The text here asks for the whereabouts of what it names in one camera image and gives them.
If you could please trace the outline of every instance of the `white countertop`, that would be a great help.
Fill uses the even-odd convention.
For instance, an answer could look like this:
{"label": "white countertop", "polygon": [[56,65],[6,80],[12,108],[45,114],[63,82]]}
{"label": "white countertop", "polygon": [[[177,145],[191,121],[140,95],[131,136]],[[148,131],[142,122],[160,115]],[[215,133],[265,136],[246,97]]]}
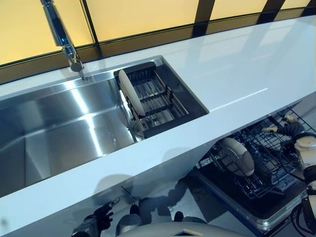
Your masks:
{"label": "white countertop", "polygon": [[[85,64],[93,72],[162,55],[209,114],[0,198],[0,236],[316,91],[315,19],[245,27]],[[71,75],[61,69],[1,85],[0,100]]]}

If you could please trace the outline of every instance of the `faucet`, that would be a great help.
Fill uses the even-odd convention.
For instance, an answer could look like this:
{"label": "faucet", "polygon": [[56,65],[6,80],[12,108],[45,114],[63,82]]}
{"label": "faucet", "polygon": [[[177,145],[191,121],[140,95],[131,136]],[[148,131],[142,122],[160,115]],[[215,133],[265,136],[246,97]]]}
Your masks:
{"label": "faucet", "polygon": [[53,34],[56,46],[63,47],[63,53],[67,57],[71,70],[82,74],[83,65],[79,59],[79,55],[75,50],[67,30],[61,21],[54,0],[40,0],[43,5],[45,15],[47,17],[50,30]]}

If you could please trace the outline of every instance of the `sink basin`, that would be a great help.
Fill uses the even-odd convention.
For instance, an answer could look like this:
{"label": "sink basin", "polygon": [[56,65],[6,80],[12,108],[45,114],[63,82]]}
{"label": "sink basin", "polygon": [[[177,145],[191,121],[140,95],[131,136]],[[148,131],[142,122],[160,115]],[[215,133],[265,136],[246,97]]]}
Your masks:
{"label": "sink basin", "polygon": [[160,56],[2,100],[0,197],[146,138],[135,129],[137,115],[126,102],[115,72],[148,62],[190,115],[166,123],[164,129],[159,126],[155,134],[207,114]]}

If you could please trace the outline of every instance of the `dish rack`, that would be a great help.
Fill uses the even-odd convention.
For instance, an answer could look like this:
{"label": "dish rack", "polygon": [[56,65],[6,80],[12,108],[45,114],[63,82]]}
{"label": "dish rack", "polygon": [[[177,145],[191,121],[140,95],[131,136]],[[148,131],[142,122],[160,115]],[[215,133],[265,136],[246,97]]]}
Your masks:
{"label": "dish rack", "polygon": [[191,114],[179,101],[170,87],[163,82],[153,62],[124,68],[145,110],[145,116],[136,113],[119,81],[119,71],[114,72],[119,87],[130,108],[141,136],[148,138],[192,120]]}
{"label": "dish rack", "polygon": [[[232,177],[234,184],[249,199],[261,198],[267,193],[283,195],[285,190],[298,182],[296,178],[289,175],[289,173],[299,171],[298,157],[295,150],[287,149],[286,147],[285,151],[280,152],[282,143],[290,140],[289,137],[276,133],[265,133],[262,132],[262,128],[283,125],[284,121],[282,118],[284,115],[291,115],[297,118],[306,132],[316,133],[316,130],[310,127],[292,109],[287,108],[230,136],[242,143],[251,154],[255,165],[255,171],[252,175],[240,177],[229,172],[221,162],[221,159],[224,157],[218,156],[218,152],[222,148],[220,143],[216,143],[207,152],[197,164],[197,168],[214,163],[218,169]],[[231,162],[226,163],[226,166],[234,163],[232,158],[230,160]]]}

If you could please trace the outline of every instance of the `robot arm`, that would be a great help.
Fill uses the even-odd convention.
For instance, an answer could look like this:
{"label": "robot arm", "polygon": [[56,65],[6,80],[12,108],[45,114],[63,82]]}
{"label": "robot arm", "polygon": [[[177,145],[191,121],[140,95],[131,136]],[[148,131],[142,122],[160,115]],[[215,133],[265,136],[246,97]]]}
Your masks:
{"label": "robot arm", "polygon": [[101,232],[110,227],[113,212],[108,213],[119,198],[96,209],[92,215],[87,216],[83,222],[74,229],[72,237],[100,237]]}
{"label": "robot arm", "polygon": [[307,227],[316,234],[316,135],[305,132],[304,127],[291,116],[285,116],[284,127],[267,127],[263,132],[276,132],[291,137],[299,155],[304,173],[307,197],[302,200],[304,219]]}

